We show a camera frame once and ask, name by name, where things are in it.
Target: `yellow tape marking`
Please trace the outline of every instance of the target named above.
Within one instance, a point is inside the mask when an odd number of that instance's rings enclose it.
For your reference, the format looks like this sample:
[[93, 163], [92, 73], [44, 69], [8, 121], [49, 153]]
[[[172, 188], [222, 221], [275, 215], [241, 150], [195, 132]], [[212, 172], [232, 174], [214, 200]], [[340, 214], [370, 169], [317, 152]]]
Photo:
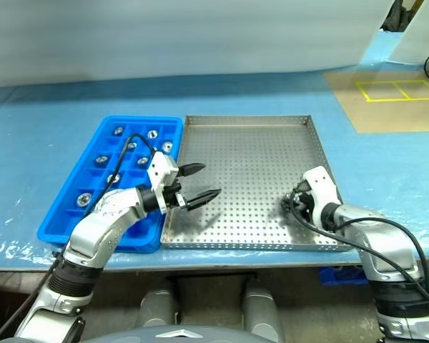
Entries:
[[[424, 79], [419, 80], [391, 80], [391, 81], [356, 81], [356, 87], [365, 97], [366, 102], [394, 102], [394, 101], [428, 101], [429, 98], [412, 98], [406, 91], [403, 90], [398, 84], [400, 83], [422, 83], [429, 88], [429, 82]], [[368, 96], [363, 85], [364, 84], [392, 84], [403, 96], [404, 98], [389, 98], [389, 99], [372, 99]]]

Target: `robotic arm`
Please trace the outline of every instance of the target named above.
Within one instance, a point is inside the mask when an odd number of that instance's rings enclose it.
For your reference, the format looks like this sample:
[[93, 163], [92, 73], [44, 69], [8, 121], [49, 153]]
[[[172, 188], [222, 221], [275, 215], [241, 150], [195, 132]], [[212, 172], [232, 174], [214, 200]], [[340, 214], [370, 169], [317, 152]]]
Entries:
[[[336, 187], [322, 166], [305, 172], [293, 194], [297, 194], [296, 198], [289, 199], [293, 214], [300, 216], [298, 219], [307, 216], [309, 225], [312, 223], [325, 232], [333, 232], [352, 219], [384, 218], [377, 212], [341, 204]], [[342, 231], [344, 237], [380, 252], [413, 280], [423, 284], [413, 245], [397, 227], [362, 220], [344, 225]], [[383, 342], [429, 342], [429, 299], [417, 290], [416, 283], [406, 280], [395, 267], [365, 250], [358, 249], [358, 253], [374, 294], [378, 324], [385, 335]]]
[[151, 188], [133, 187], [106, 193], [94, 211], [74, 228], [48, 281], [31, 306], [15, 337], [35, 343], [78, 342], [85, 322], [83, 308], [124, 233], [147, 213], [181, 207], [190, 211], [213, 200], [220, 189], [209, 190], [186, 200], [177, 177], [204, 168], [188, 164], [178, 168], [173, 158], [156, 151], [147, 170]]

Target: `white backdrop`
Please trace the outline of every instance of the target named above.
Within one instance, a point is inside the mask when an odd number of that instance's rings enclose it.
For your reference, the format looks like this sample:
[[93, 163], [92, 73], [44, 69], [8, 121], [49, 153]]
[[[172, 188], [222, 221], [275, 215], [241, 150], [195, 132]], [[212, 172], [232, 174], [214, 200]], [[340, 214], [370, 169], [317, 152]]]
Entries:
[[356, 64], [393, 0], [0, 0], [0, 86]]
[[408, 25], [389, 60], [400, 63], [423, 64], [428, 56], [429, 0], [426, 0]]

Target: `stainless steel tray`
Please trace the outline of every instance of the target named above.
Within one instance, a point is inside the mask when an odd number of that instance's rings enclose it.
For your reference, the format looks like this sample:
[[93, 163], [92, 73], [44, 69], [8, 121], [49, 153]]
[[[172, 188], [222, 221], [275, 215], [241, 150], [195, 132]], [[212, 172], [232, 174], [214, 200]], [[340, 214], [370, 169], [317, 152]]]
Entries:
[[280, 200], [302, 174], [323, 165], [309, 116], [189, 116], [179, 163], [202, 162], [181, 178], [185, 195], [222, 188], [193, 212], [168, 213], [161, 243], [169, 248], [348, 250], [280, 214]]

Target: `blue plastic tray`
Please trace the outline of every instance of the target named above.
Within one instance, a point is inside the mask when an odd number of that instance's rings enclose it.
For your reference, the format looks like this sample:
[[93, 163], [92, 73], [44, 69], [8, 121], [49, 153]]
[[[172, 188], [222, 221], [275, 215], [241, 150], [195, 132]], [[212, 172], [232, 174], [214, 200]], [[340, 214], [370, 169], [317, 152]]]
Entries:
[[[124, 131], [120, 135], [115, 135], [114, 130], [119, 126], [123, 127]], [[36, 234], [38, 238], [53, 244], [65, 244], [87, 209], [87, 207], [77, 206], [78, 196], [88, 192], [92, 194], [92, 199], [96, 199], [107, 184], [107, 177], [113, 173], [127, 137], [135, 132], [146, 136], [150, 130], [158, 132], [157, 138], [149, 139], [152, 146], [162, 150], [163, 143], [171, 141], [173, 147], [169, 155], [177, 160], [183, 131], [181, 119], [155, 116], [109, 116], [105, 118], [41, 223]], [[137, 147], [126, 153], [119, 170], [120, 180], [113, 184], [111, 189], [135, 187], [140, 184], [150, 185], [146, 172], [148, 164], [151, 162], [149, 150], [138, 138], [132, 141], [137, 143]], [[107, 156], [107, 163], [96, 164], [95, 159], [98, 156]], [[148, 164], [138, 165], [138, 159], [144, 156], [149, 158]], [[127, 230], [116, 251], [155, 251], [160, 246], [163, 223], [164, 216], [160, 212], [149, 213], [146, 219]]]

